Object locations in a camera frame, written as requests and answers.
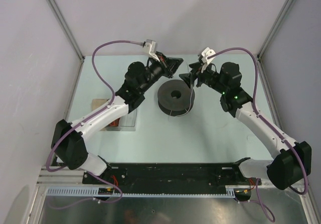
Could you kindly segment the black cable spool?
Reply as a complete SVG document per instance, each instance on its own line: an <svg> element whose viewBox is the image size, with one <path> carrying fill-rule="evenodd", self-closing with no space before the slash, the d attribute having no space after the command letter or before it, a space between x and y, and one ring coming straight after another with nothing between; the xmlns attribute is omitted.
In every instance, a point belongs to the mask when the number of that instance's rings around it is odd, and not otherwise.
<svg viewBox="0 0 321 224"><path fill-rule="evenodd" d="M191 111L194 99L195 91L178 79L163 83L157 91L159 108L171 117L182 116Z"/></svg>

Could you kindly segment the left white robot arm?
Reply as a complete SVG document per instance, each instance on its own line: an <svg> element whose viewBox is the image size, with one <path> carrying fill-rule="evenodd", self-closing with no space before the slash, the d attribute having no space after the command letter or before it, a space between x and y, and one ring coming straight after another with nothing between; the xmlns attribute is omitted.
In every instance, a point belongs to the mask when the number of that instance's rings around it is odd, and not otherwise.
<svg viewBox="0 0 321 224"><path fill-rule="evenodd" d="M158 53L157 57L149 58L147 64L139 61L131 63L121 88L96 110L73 122L65 119L57 122L51 150L62 160L64 167L90 172L101 184L110 180L107 162L89 153L86 141L113 121L137 109L145 99L145 92L161 77L172 78L183 63L182 58L166 57L162 53Z"/></svg>

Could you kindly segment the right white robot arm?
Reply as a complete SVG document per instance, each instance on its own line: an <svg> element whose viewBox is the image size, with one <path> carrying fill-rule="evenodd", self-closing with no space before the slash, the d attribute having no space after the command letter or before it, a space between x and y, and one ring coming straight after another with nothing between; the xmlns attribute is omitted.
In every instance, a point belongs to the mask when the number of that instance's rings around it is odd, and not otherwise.
<svg viewBox="0 0 321 224"><path fill-rule="evenodd" d="M257 108L254 99L241 87L242 74L239 65L226 62L220 72L209 65L205 70L201 63L190 64L189 73L179 77L190 88L205 84L221 94L223 111L242 122L261 141L272 161L241 160L232 170L231 178L236 184L244 184L249 177L268 179L276 188L285 190L311 173L311 146L299 143L275 124L267 120Z"/></svg>

